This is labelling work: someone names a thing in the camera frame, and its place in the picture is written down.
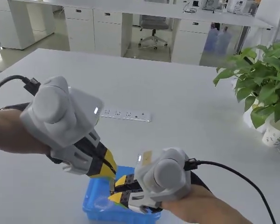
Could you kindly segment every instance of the gray floor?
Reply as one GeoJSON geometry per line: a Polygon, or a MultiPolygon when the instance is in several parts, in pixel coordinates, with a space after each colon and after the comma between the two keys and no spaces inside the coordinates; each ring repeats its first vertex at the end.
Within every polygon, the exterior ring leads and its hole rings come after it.
{"type": "MultiPolygon", "coordinates": [[[[39,41],[38,43],[28,47],[25,50],[16,50],[16,49],[0,50],[0,71],[5,70],[6,68],[13,65],[17,61],[21,60],[23,57],[30,54],[37,48],[69,51],[70,47],[69,47],[64,13],[55,12],[54,17],[55,17],[56,31],[51,36],[39,41]]],[[[240,33],[240,28],[234,26],[231,27],[229,30],[232,32],[233,39],[229,45],[228,54],[233,54],[234,44],[237,41],[237,37],[240,33]]],[[[151,35],[151,31],[150,30],[140,31],[139,27],[133,27],[132,43],[125,57],[170,62],[171,61],[170,43],[171,43],[172,33],[170,31],[157,31],[156,35],[158,34],[160,35],[159,37],[168,41],[167,47],[165,47],[163,44],[160,43],[158,49],[155,50],[151,45],[152,43],[149,42],[142,44],[141,47],[138,47],[138,42],[140,38],[145,38],[151,35]]],[[[217,67],[224,63],[224,59],[225,58],[220,58],[218,56],[204,52],[202,55],[200,65],[217,67]]]]}

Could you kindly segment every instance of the blue plastic basket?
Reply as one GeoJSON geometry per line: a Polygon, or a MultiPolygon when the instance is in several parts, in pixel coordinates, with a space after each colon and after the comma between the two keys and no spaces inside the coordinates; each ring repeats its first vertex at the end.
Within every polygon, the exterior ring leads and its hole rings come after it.
{"type": "MultiPolygon", "coordinates": [[[[132,167],[118,167],[116,178],[134,173],[132,167]]],[[[115,205],[108,200],[109,182],[105,179],[90,179],[83,202],[83,211],[90,220],[114,221],[126,224],[155,224],[161,213],[140,214],[115,205]]]]}

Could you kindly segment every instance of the white flower pot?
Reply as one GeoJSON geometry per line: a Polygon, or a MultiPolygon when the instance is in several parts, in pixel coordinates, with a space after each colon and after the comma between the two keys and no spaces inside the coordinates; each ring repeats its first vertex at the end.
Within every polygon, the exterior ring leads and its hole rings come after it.
{"type": "Polygon", "coordinates": [[[262,141],[269,147],[277,147],[280,144],[280,121],[275,123],[273,119],[270,120],[262,141]]]}

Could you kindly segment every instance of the human hand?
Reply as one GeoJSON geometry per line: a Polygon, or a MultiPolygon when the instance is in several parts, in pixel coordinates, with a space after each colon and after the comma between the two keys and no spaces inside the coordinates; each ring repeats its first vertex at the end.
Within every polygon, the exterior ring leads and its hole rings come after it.
{"type": "Polygon", "coordinates": [[[216,198],[206,188],[192,184],[191,192],[183,199],[163,202],[162,208],[188,223],[252,224],[237,210],[216,198]]]}
{"type": "Polygon", "coordinates": [[[20,120],[21,111],[0,111],[0,150],[10,153],[49,154],[50,148],[34,138],[20,120]]]}

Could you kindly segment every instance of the white tabletop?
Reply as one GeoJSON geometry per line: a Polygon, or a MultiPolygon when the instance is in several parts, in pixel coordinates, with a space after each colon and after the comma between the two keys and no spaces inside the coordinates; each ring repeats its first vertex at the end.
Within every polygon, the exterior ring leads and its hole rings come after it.
{"type": "MultiPolygon", "coordinates": [[[[64,76],[105,106],[151,112],[151,123],[100,119],[96,130],[118,165],[134,166],[143,150],[180,147],[189,157],[221,162],[254,181],[280,223],[280,153],[245,126],[230,82],[214,87],[214,68],[38,49],[0,80],[10,75],[40,82],[64,76]]],[[[0,107],[31,99],[20,81],[0,89],[0,107]]],[[[245,181],[207,165],[197,174],[253,223],[270,224],[260,196],[245,181]]],[[[64,173],[45,156],[0,151],[0,224],[88,224],[82,212],[87,184],[86,176],[64,173]]],[[[160,223],[182,222],[164,212],[160,223]]]]}
{"type": "Polygon", "coordinates": [[[218,22],[231,25],[271,28],[272,26],[252,16],[236,15],[231,13],[219,13],[206,10],[198,10],[196,13],[183,13],[180,4],[159,4],[134,0],[15,0],[35,2],[66,7],[95,8],[107,12],[121,12],[131,14],[144,14],[164,16],[185,20],[218,22]]]}

